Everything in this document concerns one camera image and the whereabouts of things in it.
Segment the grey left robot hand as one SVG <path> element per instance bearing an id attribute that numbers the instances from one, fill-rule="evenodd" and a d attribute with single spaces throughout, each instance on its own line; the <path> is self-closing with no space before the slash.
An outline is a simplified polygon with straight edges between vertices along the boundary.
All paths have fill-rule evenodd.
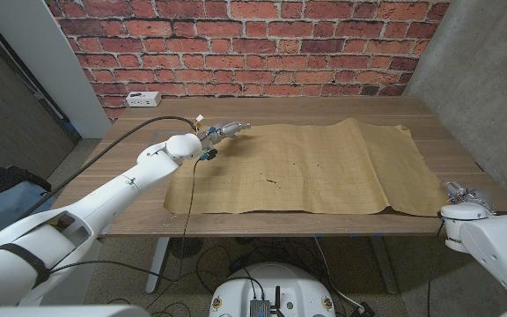
<path id="1" fill-rule="evenodd" d="M 208 139 L 212 144 L 217 144 L 224 138 L 233 138 L 235 134 L 243 129 L 249 129 L 250 123 L 246 122 L 220 122 L 209 129 Z"/>

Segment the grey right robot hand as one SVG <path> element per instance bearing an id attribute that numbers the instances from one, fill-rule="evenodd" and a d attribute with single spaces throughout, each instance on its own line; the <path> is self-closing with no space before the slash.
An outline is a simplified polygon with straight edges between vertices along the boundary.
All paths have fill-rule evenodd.
<path id="1" fill-rule="evenodd" d="M 477 203 L 489 212 L 495 212 L 493 199 L 486 189 L 482 188 L 465 188 L 455 181 L 447 181 L 444 187 L 453 204 L 457 203 Z"/>

